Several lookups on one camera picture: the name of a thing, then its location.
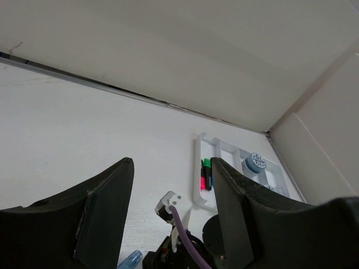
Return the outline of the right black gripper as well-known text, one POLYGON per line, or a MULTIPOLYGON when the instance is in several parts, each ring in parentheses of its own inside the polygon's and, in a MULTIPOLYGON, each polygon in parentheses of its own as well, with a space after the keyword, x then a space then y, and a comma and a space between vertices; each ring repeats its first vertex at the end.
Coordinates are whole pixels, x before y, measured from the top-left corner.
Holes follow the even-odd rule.
MULTIPOLYGON (((202 258, 211 268, 224 268, 224 244, 220 230, 219 216, 211 217, 202 229, 199 239, 189 231, 187 235, 202 258)), ((183 244, 172 251, 171 238, 167 236, 155 252, 148 252, 142 260, 142 267, 151 268, 199 268, 183 244)))

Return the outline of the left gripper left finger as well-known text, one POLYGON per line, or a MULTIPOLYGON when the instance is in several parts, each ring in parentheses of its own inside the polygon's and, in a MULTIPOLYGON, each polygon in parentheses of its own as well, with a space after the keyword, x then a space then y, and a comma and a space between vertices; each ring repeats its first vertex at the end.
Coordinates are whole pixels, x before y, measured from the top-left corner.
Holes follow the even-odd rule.
POLYGON ((28 207, 1 211, 2 268, 116 268, 134 181, 126 157, 28 207))

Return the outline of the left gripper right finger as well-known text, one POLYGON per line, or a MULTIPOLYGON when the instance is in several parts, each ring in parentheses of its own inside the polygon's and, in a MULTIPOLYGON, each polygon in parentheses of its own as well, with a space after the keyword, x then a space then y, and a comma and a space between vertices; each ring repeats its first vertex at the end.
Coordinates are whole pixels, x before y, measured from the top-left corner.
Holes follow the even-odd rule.
POLYGON ((358 267, 357 197, 309 205, 211 165, 228 268, 358 267))

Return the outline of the blue slime jar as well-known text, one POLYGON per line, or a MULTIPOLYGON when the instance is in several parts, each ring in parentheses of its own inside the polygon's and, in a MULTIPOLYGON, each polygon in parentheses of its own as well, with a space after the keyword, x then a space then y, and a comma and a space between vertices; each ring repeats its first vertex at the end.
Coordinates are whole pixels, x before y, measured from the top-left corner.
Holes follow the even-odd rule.
POLYGON ((267 167, 265 159, 258 153, 251 153, 242 162, 243 172, 245 174, 257 175, 267 167))
POLYGON ((275 188, 269 184, 266 184, 265 187, 271 191, 275 191, 275 188))

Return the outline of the pink cap black highlighter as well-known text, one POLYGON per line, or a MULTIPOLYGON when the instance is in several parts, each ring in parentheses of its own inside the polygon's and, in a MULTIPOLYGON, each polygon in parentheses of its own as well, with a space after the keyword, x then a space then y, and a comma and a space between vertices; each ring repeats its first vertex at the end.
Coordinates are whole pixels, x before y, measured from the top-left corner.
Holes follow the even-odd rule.
POLYGON ((204 175, 204 161, 201 160, 201 171, 200 171, 200 190, 205 190, 205 175, 204 175))

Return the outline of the green cap black highlighter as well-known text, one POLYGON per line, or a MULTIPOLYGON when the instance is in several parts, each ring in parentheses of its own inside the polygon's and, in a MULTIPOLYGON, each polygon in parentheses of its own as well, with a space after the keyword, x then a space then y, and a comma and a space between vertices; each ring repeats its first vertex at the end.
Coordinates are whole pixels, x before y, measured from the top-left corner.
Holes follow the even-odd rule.
POLYGON ((203 170, 204 170, 204 178, 205 178, 205 189, 207 191, 210 191, 212 189, 210 159, 208 158, 204 159, 203 170))

